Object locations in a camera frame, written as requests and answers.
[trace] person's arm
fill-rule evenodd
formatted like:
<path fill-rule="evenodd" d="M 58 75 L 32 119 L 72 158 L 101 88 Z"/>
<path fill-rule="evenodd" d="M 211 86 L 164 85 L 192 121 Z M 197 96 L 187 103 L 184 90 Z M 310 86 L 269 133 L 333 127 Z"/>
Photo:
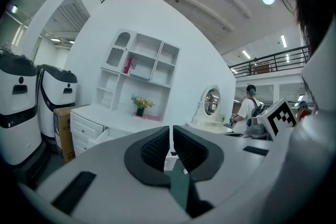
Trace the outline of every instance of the person's arm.
<path fill-rule="evenodd" d="M 241 103 L 241 107 L 238 111 L 238 116 L 236 116 L 233 120 L 234 122 L 238 122 L 238 121 L 243 121 L 246 116 L 248 114 L 248 101 L 247 99 L 245 99 L 242 103 Z"/>

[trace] backpack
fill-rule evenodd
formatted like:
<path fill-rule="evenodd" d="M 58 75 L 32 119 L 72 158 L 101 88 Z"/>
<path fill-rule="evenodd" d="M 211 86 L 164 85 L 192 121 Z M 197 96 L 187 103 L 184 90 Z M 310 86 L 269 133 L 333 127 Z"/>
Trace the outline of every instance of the backpack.
<path fill-rule="evenodd" d="M 254 100 L 253 98 L 248 99 L 252 100 L 254 105 L 256 106 L 256 108 L 252 110 L 252 117 L 256 117 L 257 115 L 262 114 L 264 112 L 264 110 L 266 109 L 265 106 L 263 107 L 262 104 L 258 106 L 256 100 Z"/>

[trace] flower vase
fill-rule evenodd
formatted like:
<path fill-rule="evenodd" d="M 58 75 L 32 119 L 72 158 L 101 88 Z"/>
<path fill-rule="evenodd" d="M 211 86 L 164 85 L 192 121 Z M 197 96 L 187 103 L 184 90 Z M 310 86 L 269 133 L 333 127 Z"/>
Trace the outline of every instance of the flower vase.
<path fill-rule="evenodd" d="M 139 117 L 142 117 L 143 116 L 143 111 L 144 111 L 145 109 L 137 109 L 137 113 L 136 113 L 136 115 L 137 116 L 139 116 Z"/>

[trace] person in white shirt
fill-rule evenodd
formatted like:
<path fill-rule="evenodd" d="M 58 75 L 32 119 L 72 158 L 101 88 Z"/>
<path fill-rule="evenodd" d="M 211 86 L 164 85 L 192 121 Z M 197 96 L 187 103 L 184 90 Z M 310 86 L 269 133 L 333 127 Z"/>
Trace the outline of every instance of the person in white shirt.
<path fill-rule="evenodd" d="M 260 106 L 260 102 L 256 99 L 256 87 L 254 85 L 248 85 L 246 91 L 247 98 L 241 103 L 238 115 L 233 119 L 233 121 L 236 122 L 232 129 L 234 133 L 246 131 L 247 120 L 252 117 L 252 111 L 256 108 L 253 100 L 249 98 L 253 98 L 256 101 L 257 106 Z"/>

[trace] black tape strip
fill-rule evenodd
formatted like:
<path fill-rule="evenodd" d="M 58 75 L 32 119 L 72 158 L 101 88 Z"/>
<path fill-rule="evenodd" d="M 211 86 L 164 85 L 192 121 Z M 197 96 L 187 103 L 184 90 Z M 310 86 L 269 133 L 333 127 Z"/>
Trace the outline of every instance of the black tape strip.
<path fill-rule="evenodd" d="M 253 147 L 253 146 L 247 146 L 247 147 L 243 148 L 243 151 L 258 154 L 258 155 L 261 155 L 261 156 L 266 156 L 267 153 L 268 153 L 268 150 L 264 150 L 262 148 L 257 148 L 257 147 Z"/>
<path fill-rule="evenodd" d="M 55 199 L 53 206 L 63 213 L 70 214 L 95 177 L 91 172 L 81 172 Z"/>

